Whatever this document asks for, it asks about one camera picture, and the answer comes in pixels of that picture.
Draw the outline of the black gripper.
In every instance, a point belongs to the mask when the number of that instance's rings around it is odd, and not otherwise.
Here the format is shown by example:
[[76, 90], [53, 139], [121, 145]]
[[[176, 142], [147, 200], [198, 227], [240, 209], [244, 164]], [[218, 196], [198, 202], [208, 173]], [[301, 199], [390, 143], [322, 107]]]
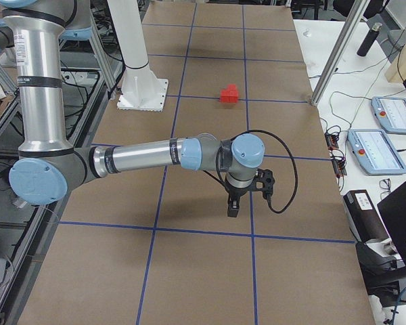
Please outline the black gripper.
[[227, 216], [237, 217], [240, 211], [240, 198], [247, 192], [256, 190], [256, 180], [240, 181], [237, 179], [225, 179], [225, 189], [228, 194]]

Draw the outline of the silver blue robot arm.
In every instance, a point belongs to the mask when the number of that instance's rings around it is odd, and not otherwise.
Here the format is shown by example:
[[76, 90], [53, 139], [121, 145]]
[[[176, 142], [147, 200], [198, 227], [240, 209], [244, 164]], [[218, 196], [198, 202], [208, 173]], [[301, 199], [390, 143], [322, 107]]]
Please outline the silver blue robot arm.
[[19, 160], [9, 172], [12, 190], [33, 205], [63, 199], [75, 188], [123, 171], [179, 165], [216, 171], [228, 193], [227, 214], [235, 217], [240, 198], [273, 194], [273, 176], [262, 170], [265, 147], [245, 133], [220, 141], [210, 134], [131, 146], [75, 148], [66, 138], [59, 38], [92, 33], [88, 1], [3, 1], [18, 69], [24, 125]]

